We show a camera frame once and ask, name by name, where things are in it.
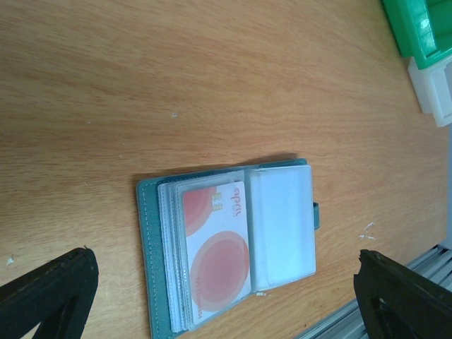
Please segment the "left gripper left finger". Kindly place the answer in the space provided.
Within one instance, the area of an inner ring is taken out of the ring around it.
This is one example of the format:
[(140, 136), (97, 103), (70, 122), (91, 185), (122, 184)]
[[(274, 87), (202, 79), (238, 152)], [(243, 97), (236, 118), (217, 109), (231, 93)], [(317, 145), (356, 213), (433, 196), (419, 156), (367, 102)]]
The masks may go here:
[(80, 338), (98, 277), (93, 250), (79, 247), (1, 286), (1, 337)]

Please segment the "teal card holder wallet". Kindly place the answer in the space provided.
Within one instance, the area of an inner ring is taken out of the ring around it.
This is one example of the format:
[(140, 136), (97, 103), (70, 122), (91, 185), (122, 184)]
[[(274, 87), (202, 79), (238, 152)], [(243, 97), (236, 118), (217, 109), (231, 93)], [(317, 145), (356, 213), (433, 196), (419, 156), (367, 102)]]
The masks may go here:
[(154, 338), (316, 272), (319, 205), (305, 159), (144, 179), (136, 200)]

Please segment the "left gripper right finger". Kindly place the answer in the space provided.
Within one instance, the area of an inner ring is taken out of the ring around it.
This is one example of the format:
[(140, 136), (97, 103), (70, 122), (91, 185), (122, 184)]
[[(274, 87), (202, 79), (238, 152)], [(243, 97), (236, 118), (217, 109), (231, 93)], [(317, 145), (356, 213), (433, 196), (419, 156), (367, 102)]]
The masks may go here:
[(363, 249), (354, 290), (369, 338), (450, 338), (451, 292)]

